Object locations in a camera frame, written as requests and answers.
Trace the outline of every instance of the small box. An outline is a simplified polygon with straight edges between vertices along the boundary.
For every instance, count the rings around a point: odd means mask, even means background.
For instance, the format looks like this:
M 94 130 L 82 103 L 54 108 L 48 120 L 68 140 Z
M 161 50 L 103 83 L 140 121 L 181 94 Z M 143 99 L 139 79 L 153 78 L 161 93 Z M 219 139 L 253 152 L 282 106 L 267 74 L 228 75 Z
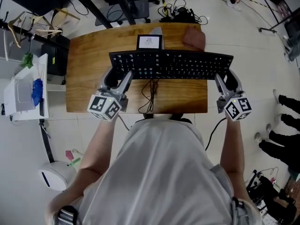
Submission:
M 88 112 L 96 118 L 111 121 L 118 114 L 121 105 L 114 97 L 92 95 L 88 106 Z
M 224 109 L 233 121 L 244 119 L 252 112 L 246 97 L 231 98 Z
M 137 35 L 137 50 L 153 50 L 161 49 L 162 47 L 162 35 Z
M 4 89 L 5 115 L 35 109 L 31 97 L 33 80 L 14 78 Z

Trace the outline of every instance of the desk leg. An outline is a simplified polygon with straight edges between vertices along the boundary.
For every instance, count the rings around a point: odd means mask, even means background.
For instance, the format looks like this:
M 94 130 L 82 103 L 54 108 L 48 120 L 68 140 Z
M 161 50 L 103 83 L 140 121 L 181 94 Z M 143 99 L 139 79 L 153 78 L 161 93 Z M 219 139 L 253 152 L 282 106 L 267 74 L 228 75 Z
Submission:
M 274 28 L 276 28 L 277 26 L 279 26 L 280 24 L 284 23 L 285 21 L 287 21 L 288 19 L 292 18 L 294 16 L 294 14 L 292 13 L 291 15 L 289 15 L 288 17 L 286 17 L 284 20 L 282 20 L 281 22 L 278 22 L 275 26 L 267 29 L 267 28 L 259 28 L 258 31 L 262 32 L 262 30 L 266 30 L 266 31 L 271 31 L 273 33 L 276 33 L 277 31 L 274 30 Z
M 121 9 L 123 10 L 124 14 L 125 14 L 125 17 L 127 18 L 128 22 L 130 25 L 134 25 L 136 24 L 135 23 L 135 20 L 129 10 L 129 5 L 128 5 L 128 2 L 126 0 L 117 0 L 120 4 L 120 7 Z
M 106 27 L 112 28 L 113 26 L 105 18 L 105 16 L 100 12 L 96 5 L 91 0 L 79 0 L 84 6 L 87 7 L 89 11 Z

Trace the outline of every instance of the red cloth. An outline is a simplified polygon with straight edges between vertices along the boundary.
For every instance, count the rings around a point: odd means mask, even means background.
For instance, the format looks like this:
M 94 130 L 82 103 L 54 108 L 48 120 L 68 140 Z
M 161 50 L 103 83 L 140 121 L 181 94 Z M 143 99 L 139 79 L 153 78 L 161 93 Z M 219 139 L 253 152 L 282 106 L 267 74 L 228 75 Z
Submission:
M 183 36 L 183 44 L 188 48 L 205 51 L 205 34 L 197 28 L 187 27 Z

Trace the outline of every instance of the cable bundle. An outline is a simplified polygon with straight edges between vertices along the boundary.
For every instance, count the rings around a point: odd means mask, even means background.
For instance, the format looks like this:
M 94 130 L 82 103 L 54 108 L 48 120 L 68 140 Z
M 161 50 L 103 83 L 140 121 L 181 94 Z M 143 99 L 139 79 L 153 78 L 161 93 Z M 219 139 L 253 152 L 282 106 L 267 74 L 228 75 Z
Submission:
M 142 95 L 148 100 L 148 102 L 141 106 L 138 110 L 139 113 L 142 113 L 142 114 L 146 114 L 148 112 L 152 112 L 153 111 L 153 108 L 154 108 L 154 95 L 156 93 L 156 90 L 158 88 L 158 81 L 159 79 L 155 82 L 153 79 L 149 80 L 146 85 L 142 88 Z M 144 94 L 144 89 L 146 88 L 146 86 L 150 83 L 150 96 L 146 96 Z M 145 107 L 146 105 L 148 105 L 148 108 L 147 108 L 147 111 L 146 112 L 141 112 L 140 109 L 142 109 L 143 107 Z

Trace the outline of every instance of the wooden desk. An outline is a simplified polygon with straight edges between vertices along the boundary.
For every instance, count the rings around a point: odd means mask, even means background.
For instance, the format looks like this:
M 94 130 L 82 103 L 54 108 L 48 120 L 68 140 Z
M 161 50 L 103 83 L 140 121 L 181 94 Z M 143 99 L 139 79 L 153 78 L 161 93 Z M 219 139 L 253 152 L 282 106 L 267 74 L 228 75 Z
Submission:
M 182 43 L 187 26 L 200 28 L 198 24 L 189 23 L 149 23 L 106 29 L 72 39 L 67 63 L 67 111 L 87 112 L 91 95 L 96 93 L 102 74 L 111 66 L 108 53 L 135 50 L 137 35 L 149 34 L 155 27 L 162 28 L 165 49 L 188 50 Z M 129 99 L 127 113 L 139 113 L 139 107 L 148 101 L 141 93 L 147 82 L 131 82 L 126 93 Z M 144 91 L 146 95 L 150 94 L 149 88 Z M 159 80 L 153 113 L 206 112 L 206 80 Z

